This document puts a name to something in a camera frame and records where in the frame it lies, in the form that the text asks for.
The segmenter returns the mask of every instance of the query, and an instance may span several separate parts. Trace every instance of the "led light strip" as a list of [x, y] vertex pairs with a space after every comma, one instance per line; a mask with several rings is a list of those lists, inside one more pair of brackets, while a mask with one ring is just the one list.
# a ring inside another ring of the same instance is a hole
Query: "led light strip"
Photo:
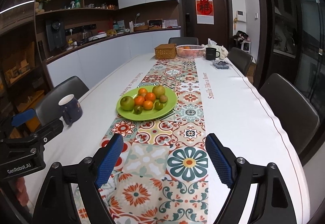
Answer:
[[5, 9], [5, 10], [1, 11], [0, 14], [4, 13], [4, 12], [10, 10], [10, 9], [13, 9], [13, 8], [16, 8], [16, 7], [19, 7], [19, 6], [21, 6], [21, 5], [25, 5], [25, 4], [28, 4], [28, 3], [34, 2], [34, 1], [35, 1], [35, 0], [31, 0], [31, 1], [24, 2], [24, 3], [20, 3], [20, 4], [18, 4], [18, 5], [14, 5], [14, 6], [8, 8], [8, 9]]

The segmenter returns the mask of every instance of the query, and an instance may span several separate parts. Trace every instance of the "blue mug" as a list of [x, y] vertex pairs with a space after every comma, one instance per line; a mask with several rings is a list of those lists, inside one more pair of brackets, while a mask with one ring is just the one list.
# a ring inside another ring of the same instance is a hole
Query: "blue mug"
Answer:
[[59, 101], [62, 110], [62, 117], [67, 125], [77, 121], [82, 116], [82, 108], [76, 97], [71, 94], [67, 95]]

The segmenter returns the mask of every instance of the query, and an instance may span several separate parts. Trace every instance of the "blue gripper pad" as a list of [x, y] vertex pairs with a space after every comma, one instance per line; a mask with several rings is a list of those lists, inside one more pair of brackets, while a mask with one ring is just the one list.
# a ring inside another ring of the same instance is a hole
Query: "blue gripper pad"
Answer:
[[97, 169], [97, 179], [95, 181], [96, 187], [99, 189], [103, 184], [108, 182], [108, 179], [113, 171], [113, 168], [117, 162], [118, 157], [121, 155], [123, 150], [123, 137], [118, 135], [116, 138], [113, 137], [108, 144], [114, 141], [110, 149], [107, 151], [104, 159]]
[[217, 138], [213, 133], [209, 134], [205, 139], [205, 148], [211, 159], [214, 168], [221, 182], [231, 188], [233, 186], [234, 180], [232, 175], [232, 168], [229, 165], [227, 159], [223, 155], [222, 151], [218, 147], [214, 138]]
[[15, 116], [13, 116], [12, 120], [11, 120], [11, 125], [13, 127], [19, 127], [20, 125], [22, 125], [26, 121], [29, 121], [33, 117], [35, 117], [35, 110], [27, 109], [24, 112], [16, 114]]

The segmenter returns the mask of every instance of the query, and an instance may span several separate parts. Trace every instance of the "lower cabinet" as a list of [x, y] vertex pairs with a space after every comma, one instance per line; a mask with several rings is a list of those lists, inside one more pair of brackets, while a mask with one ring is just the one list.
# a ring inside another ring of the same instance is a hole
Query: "lower cabinet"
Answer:
[[154, 53], [155, 47], [179, 34], [179, 30], [143, 32], [82, 48], [48, 64], [53, 86], [76, 75], [91, 89], [131, 58]]

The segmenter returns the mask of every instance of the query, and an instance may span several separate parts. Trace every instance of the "white bottle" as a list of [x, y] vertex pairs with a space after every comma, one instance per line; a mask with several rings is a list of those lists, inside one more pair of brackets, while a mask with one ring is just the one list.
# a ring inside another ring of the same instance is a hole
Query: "white bottle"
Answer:
[[133, 22], [130, 22], [129, 25], [130, 25], [130, 32], [134, 32]]

